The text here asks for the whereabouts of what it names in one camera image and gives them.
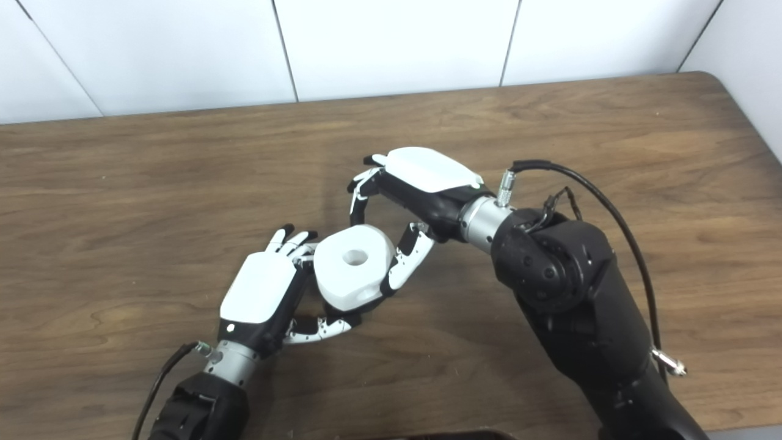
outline hole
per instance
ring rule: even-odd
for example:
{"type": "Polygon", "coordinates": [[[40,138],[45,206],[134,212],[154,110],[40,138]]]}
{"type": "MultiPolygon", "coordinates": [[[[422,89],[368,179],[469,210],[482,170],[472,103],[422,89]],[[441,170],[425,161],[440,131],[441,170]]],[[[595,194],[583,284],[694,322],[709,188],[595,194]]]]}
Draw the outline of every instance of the hole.
{"type": "Polygon", "coordinates": [[[367,262],[368,259],[369,256],[367,255],[367,253],[360,249],[353,249],[352,251],[347,251],[343,255],[343,261],[352,266],[363,265],[365,262],[367,262]]]}

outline robot fingertip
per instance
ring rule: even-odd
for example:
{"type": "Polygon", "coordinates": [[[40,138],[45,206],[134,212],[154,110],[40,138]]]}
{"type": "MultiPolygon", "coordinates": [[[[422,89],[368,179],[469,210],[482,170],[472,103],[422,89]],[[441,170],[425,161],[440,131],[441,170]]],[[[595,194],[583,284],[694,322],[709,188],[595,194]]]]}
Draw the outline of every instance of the robot fingertip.
{"type": "Polygon", "coordinates": [[[295,228],[296,227],[294,227],[292,223],[285,223],[284,225],[280,226],[280,229],[285,231],[285,236],[291,235],[295,228]]]}

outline white plastic cover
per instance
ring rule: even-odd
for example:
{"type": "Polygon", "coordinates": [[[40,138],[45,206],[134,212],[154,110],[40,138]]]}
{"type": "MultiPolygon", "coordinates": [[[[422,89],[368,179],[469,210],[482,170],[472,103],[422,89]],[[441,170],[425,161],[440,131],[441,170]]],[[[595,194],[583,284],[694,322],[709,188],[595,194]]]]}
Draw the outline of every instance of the white plastic cover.
{"type": "Polygon", "coordinates": [[[427,193],[483,184],[481,176],[469,168],[445,154],[421,146],[392,150],[386,160],[386,171],[427,193]]]}
{"type": "Polygon", "coordinates": [[[265,323],[277,310],[295,274],[296,267],[285,255],[248,255],[223,299],[220,317],[238,323],[265,323]]]}

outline black cable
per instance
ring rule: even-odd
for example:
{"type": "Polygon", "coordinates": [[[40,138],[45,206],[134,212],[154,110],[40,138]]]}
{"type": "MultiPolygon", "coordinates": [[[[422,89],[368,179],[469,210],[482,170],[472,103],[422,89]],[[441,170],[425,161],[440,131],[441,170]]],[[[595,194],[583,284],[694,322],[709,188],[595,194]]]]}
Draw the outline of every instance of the black cable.
{"type": "Polygon", "coordinates": [[[166,363],[163,364],[163,368],[160,369],[160,373],[157,374],[155,381],[152,383],[152,389],[149,390],[149,395],[147,396],[146,402],[144,402],[142,412],[138,415],[138,420],[136,420],[136,426],[133,428],[133,435],[131,436],[132,440],[138,440],[138,436],[142,432],[144,419],[149,412],[149,408],[152,406],[152,402],[155,400],[155,396],[157,395],[157,391],[160,389],[160,384],[163,383],[163,379],[171,371],[171,369],[174,368],[174,366],[177,365],[177,363],[179,363],[182,358],[187,356],[188,353],[193,350],[193,348],[197,347],[198,344],[198,342],[191,342],[190,344],[182,345],[173,355],[171,355],[166,363]]]}
{"type": "MultiPolygon", "coordinates": [[[[625,222],[625,219],[622,217],[622,215],[619,213],[619,210],[616,209],[616,206],[614,206],[613,203],[608,199],[608,197],[605,196],[592,182],[587,180],[584,176],[579,174],[578,172],[567,168],[560,164],[554,164],[548,160],[516,160],[513,162],[513,166],[510,168],[511,171],[514,173],[518,173],[525,170],[545,170],[545,171],[556,171],[560,174],[566,175],[569,178],[575,180],[576,182],[580,183],[581,186],[586,188],[592,195],[597,198],[598,201],[605,207],[606,210],[611,214],[611,216],[616,221],[616,224],[619,225],[619,228],[622,230],[622,234],[625,236],[625,240],[627,240],[627,244],[630,246],[630,250],[633,252],[633,256],[636,259],[636,263],[638,264],[638,271],[640,272],[640,277],[644,281],[644,290],[646,290],[646,301],[649,306],[649,322],[651,327],[651,339],[652,342],[655,344],[655,348],[658,350],[662,350],[662,342],[660,338],[660,324],[657,317],[657,300],[655,298],[655,289],[651,285],[651,276],[649,275],[649,269],[646,266],[646,261],[644,260],[644,255],[640,251],[640,247],[638,247],[638,242],[635,239],[635,236],[633,236],[633,233],[630,231],[630,227],[627,225],[627,222],[625,222]]],[[[658,361],[658,371],[660,373],[660,377],[662,378],[662,381],[665,384],[668,384],[668,376],[665,371],[665,364],[662,361],[658,361]]]]}
{"type": "Polygon", "coordinates": [[[573,194],[572,189],[570,189],[569,186],[566,186],[564,191],[568,194],[568,199],[570,199],[570,208],[573,209],[573,215],[576,216],[576,220],[578,221],[584,220],[584,217],[581,215],[581,210],[579,209],[579,205],[576,203],[576,195],[573,194]]]}

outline silver metal joint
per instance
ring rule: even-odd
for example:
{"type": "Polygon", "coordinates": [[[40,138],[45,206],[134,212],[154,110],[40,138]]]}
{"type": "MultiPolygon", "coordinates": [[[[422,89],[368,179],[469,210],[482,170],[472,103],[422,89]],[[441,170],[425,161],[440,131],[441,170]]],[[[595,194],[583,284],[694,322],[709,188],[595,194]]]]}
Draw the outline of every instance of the silver metal joint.
{"type": "Polygon", "coordinates": [[[461,237],[481,251],[491,254],[494,234],[512,213],[510,207],[497,206],[494,197],[479,197],[467,206],[459,218],[461,237]]]}
{"type": "Polygon", "coordinates": [[[257,353],[233,341],[220,341],[213,352],[217,353],[216,360],[207,362],[203,372],[231,382],[240,388],[247,386],[260,363],[257,353]]]}

